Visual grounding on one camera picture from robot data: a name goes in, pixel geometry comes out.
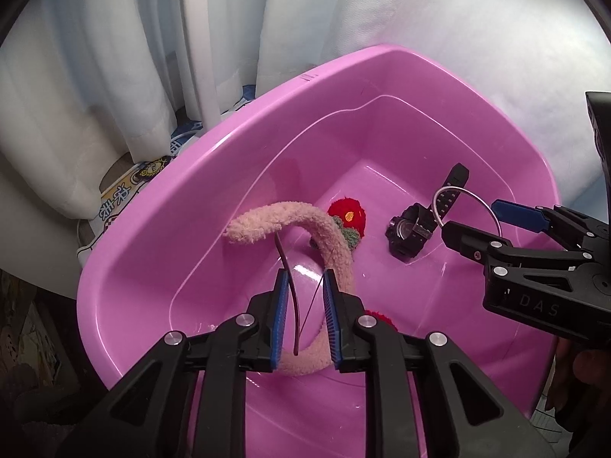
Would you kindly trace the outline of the person's right hand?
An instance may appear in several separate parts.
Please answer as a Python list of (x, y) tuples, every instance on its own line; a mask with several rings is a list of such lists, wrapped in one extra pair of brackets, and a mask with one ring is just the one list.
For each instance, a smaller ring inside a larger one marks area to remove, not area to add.
[(586, 430), (610, 416), (610, 352), (589, 350), (559, 338), (546, 408), (571, 432)]

